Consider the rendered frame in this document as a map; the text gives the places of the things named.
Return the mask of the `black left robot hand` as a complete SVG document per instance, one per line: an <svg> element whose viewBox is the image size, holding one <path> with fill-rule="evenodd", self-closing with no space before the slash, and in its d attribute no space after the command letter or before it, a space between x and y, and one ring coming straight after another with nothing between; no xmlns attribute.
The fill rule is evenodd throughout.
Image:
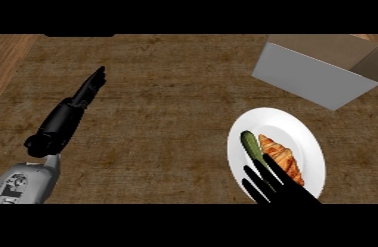
<svg viewBox="0 0 378 247"><path fill-rule="evenodd" d="M76 95L65 98L52 110L39 131L25 140L28 155L42 158L56 155L65 148L77 130L84 111L107 82L105 67L84 81Z"/></svg>

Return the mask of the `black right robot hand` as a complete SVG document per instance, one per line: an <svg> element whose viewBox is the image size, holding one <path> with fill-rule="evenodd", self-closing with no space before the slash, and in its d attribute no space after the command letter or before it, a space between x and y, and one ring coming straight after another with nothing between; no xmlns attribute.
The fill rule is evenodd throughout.
<svg viewBox="0 0 378 247"><path fill-rule="evenodd" d="M254 201L265 205L321 205L319 200L291 179L271 156L265 154L263 158L268 167L259 160L253 161L260 174L256 174L248 165L244 166L250 180L242 179L241 183Z"/></svg>

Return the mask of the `golden brown croissant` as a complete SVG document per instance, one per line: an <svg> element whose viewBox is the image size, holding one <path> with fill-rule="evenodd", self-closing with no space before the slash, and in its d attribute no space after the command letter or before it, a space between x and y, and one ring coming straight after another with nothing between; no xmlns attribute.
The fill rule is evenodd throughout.
<svg viewBox="0 0 378 247"><path fill-rule="evenodd" d="M296 183L303 186L304 180L302 177L297 160L290 148L276 143L266 135L259 135L260 147L265 154L271 156L282 170L287 172Z"/></svg>

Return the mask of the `white plate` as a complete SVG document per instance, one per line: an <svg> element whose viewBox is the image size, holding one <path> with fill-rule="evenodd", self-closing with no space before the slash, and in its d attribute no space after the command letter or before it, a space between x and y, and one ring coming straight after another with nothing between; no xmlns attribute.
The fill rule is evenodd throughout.
<svg viewBox="0 0 378 247"><path fill-rule="evenodd" d="M303 122L285 111L260 107L245 112L237 119L228 136L228 160L235 181L245 191L242 179L247 177L244 166L254 172L251 158L244 150L241 133L250 131L254 136L265 135L293 151L304 180L304 188L319 198L325 186L325 158L318 140Z"/></svg>

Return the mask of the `open cardboard box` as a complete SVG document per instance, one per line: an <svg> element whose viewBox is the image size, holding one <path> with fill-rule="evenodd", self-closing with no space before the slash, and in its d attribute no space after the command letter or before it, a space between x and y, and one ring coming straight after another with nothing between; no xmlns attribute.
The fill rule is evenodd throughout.
<svg viewBox="0 0 378 247"><path fill-rule="evenodd" d="M378 86L378 42L352 34L271 34L253 76L337 110Z"/></svg>

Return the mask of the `green cucumber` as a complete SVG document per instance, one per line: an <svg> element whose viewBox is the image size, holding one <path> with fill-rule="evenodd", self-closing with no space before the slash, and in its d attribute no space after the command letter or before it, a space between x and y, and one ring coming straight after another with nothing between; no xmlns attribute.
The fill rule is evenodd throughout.
<svg viewBox="0 0 378 247"><path fill-rule="evenodd" d="M250 158L257 160L263 166L268 166L256 136L248 130L241 133L241 143Z"/></svg>

